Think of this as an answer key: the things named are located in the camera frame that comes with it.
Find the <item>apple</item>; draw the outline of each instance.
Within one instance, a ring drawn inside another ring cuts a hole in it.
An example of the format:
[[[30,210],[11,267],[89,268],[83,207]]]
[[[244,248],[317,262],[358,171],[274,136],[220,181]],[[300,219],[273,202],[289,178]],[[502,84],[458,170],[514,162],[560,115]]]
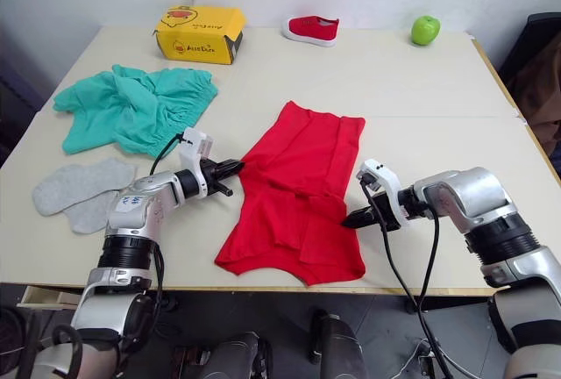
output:
[[[411,41],[427,46],[440,32],[440,21],[430,16],[419,17],[411,27]]]

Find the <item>yellow shoe box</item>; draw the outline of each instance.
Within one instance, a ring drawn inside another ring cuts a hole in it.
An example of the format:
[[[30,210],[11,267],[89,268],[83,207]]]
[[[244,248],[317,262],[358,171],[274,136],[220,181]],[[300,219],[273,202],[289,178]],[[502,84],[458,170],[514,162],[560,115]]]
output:
[[[244,14],[237,8],[174,6],[154,33],[168,59],[230,65],[242,41],[244,25]]]

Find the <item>tabletop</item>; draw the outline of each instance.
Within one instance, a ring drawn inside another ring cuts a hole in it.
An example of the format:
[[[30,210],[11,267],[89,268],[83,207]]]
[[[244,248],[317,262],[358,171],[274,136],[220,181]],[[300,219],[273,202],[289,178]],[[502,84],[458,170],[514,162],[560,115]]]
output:
[[[236,61],[222,66],[166,60],[149,29],[104,27],[53,96],[113,64],[145,71],[208,70],[219,93],[196,128],[213,137],[210,158],[215,161],[242,157],[289,100],[315,111],[361,116],[366,127],[353,172],[363,160],[375,158],[407,187],[449,169],[488,168],[538,240],[561,254],[561,243],[553,239],[561,207],[558,179],[476,46],[462,32],[442,32],[431,46],[417,47],[402,32],[341,30],[335,47],[321,48],[285,40],[278,30],[247,28]],[[0,169],[0,281],[81,287],[101,254],[103,232],[74,234],[63,214],[40,216],[33,207],[32,189],[66,164],[93,164],[115,156],[137,164],[141,177],[148,175],[153,161],[146,155],[125,154],[116,145],[65,155],[61,143],[73,117],[52,107],[51,98]],[[159,169],[181,169],[176,151]],[[226,182],[233,197],[191,199],[166,219],[160,242],[165,288],[400,292],[378,226],[359,230],[366,274],[356,281],[305,287],[277,269],[235,276],[219,268],[213,261],[237,223],[244,200],[238,178]],[[345,201],[349,211],[366,206],[354,177]],[[416,220],[409,229],[390,233],[395,262],[412,289],[421,287],[431,241],[429,220]],[[441,221],[440,243],[431,294],[493,292],[483,281],[477,257],[467,252],[462,235],[447,218]]]

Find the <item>teal cloth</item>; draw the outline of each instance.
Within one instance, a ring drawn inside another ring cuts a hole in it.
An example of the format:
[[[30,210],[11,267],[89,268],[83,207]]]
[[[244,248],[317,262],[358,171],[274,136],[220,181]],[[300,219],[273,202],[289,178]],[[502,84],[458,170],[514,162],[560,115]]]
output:
[[[62,143],[67,154],[117,142],[126,152],[157,157],[176,134],[194,126],[216,96],[204,70],[112,67],[54,98],[54,109],[74,113]]]

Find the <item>white shoe sole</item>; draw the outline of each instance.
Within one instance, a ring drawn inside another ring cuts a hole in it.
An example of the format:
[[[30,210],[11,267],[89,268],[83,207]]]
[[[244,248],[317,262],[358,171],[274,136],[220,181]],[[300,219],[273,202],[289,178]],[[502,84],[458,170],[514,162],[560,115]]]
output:
[[[333,47],[337,42],[337,39],[314,39],[305,35],[294,34],[290,31],[290,28],[288,28],[289,21],[290,19],[287,19],[282,25],[282,35],[284,35],[287,39],[291,39],[293,41],[301,41],[302,43],[315,44],[316,46],[321,47]]]

